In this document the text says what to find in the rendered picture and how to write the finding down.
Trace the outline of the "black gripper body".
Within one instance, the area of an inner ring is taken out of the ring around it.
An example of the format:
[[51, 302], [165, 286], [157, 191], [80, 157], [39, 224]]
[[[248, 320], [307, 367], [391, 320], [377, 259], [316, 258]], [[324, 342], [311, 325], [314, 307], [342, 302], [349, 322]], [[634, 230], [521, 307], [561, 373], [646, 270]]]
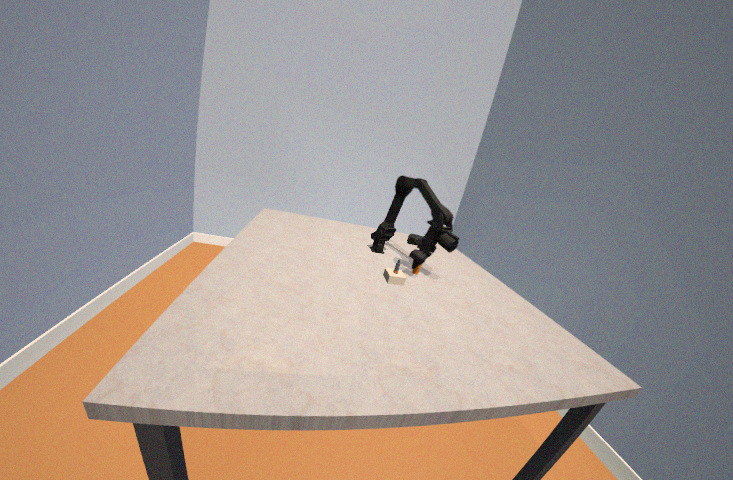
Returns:
[[433, 253], [436, 250], [436, 244], [437, 242], [430, 240], [426, 235], [423, 237], [423, 242], [420, 247], [420, 250], [415, 249], [410, 253], [410, 257], [414, 259], [415, 261], [419, 262], [420, 264], [423, 264], [427, 259], [427, 254], [429, 255], [431, 252]]

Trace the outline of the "cream block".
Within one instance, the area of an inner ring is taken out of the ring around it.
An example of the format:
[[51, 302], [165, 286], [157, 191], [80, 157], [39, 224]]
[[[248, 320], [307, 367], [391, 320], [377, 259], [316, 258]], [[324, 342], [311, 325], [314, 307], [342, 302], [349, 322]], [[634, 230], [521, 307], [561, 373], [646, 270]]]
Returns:
[[398, 271], [398, 274], [395, 274], [394, 269], [385, 268], [383, 276], [387, 284], [405, 285], [406, 277], [401, 270]]

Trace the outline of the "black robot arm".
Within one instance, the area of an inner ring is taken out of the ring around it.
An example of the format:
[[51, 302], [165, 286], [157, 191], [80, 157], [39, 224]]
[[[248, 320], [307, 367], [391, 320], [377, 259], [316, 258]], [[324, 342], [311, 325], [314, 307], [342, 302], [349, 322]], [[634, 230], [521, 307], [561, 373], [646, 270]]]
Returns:
[[[422, 194], [423, 198], [427, 202], [431, 210], [432, 220], [427, 221], [430, 225], [426, 236], [443, 247], [449, 253], [453, 252], [458, 244], [459, 237], [453, 234], [453, 213], [445, 206], [443, 206], [432, 189], [424, 179], [413, 179], [406, 176], [401, 176], [396, 182], [396, 194], [389, 208], [385, 220], [379, 225], [377, 230], [371, 234], [371, 238], [374, 240], [373, 246], [370, 247], [372, 252], [384, 254], [383, 248], [385, 241], [389, 241], [394, 236], [396, 228], [394, 223], [403, 205], [403, 202], [408, 194], [413, 189], [418, 189]], [[446, 226], [443, 226], [446, 225]], [[416, 234], [410, 234], [408, 236], [408, 244], [418, 245], [420, 249], [423, 237]]]

